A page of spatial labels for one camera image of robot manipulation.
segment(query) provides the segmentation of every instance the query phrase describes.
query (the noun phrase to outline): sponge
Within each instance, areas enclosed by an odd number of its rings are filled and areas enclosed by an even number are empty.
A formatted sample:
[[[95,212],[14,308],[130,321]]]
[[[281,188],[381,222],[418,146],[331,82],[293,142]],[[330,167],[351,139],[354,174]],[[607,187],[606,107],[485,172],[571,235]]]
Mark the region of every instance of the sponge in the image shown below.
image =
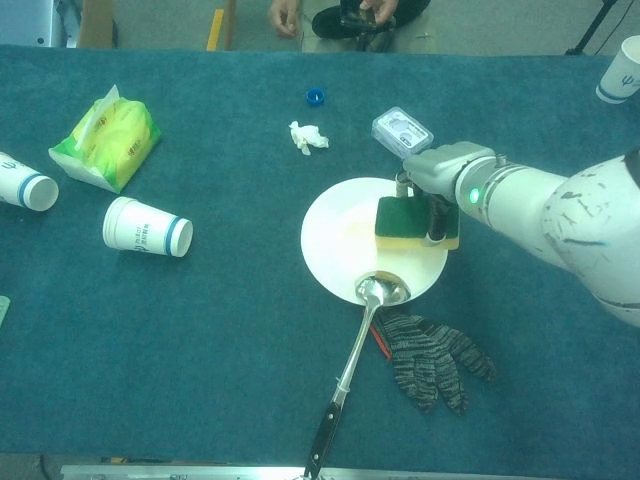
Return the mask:
[[[375,236],[381,249],[425,247],[424,237],[434,219],[433,198],[429,195],[413,197],[382,197],[378,200]],[[460,211],[451,205],[446,212],[445,240],[438,247],[455,250],[459,246]]]

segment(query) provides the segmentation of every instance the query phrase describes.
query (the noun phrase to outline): white paper cup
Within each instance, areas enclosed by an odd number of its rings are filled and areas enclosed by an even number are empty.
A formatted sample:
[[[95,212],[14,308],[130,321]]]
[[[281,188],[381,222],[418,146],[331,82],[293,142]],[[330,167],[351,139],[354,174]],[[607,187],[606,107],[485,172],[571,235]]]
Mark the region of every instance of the white paper cup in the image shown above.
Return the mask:
[[[602,80],[596,95],[607,103],[622,103],[640,88],[640,35],[627,38]]]
[[[53,179],[0,152],[0,201],[42,212],[57,199]]]
[[[137,250],[183,257],[193,237],[193,224],[133,198],[118,197],[102,224],[104,243],[118,250]]]

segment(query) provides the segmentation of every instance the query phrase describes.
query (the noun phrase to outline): green indicator light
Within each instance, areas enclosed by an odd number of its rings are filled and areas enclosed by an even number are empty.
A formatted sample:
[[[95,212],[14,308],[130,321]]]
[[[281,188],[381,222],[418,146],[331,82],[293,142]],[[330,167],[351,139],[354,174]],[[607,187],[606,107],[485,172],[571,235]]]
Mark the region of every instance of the green indicator light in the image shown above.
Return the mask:
[[[472,188],[469,192],[469,201],[473,204],[478,203],[480,199],[480,190],[478,188]]]

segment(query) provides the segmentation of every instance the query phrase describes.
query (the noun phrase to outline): white plate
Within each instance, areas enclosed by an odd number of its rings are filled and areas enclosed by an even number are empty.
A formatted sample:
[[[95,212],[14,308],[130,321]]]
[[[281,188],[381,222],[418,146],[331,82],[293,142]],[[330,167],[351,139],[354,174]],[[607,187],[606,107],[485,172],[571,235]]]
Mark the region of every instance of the white plate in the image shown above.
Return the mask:
[[[413,299],[444,269],[447,250],[441,247],[377,249],[378,200],[395,193],[392,180],[354,178],[322,193],[304,217],[300,243],[307,267],[327,290],[347,302],[362,305],[355,282],[365,273],[386,270],[398,275]]]

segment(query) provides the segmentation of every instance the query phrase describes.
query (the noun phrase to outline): work glove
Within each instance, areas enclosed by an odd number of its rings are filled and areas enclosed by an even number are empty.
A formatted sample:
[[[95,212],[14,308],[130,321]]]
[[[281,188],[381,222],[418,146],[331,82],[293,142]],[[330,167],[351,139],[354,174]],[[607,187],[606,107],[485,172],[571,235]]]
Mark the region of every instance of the work glove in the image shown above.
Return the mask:
[[[422,410],[430,411],[440,394],[457,414],[466,411],[469,398],[456,362],[479,378],[495,378],[493,361],[459,330],[388,308],[378,309],[373,322],[373,334],[393,363],[396,382]]]

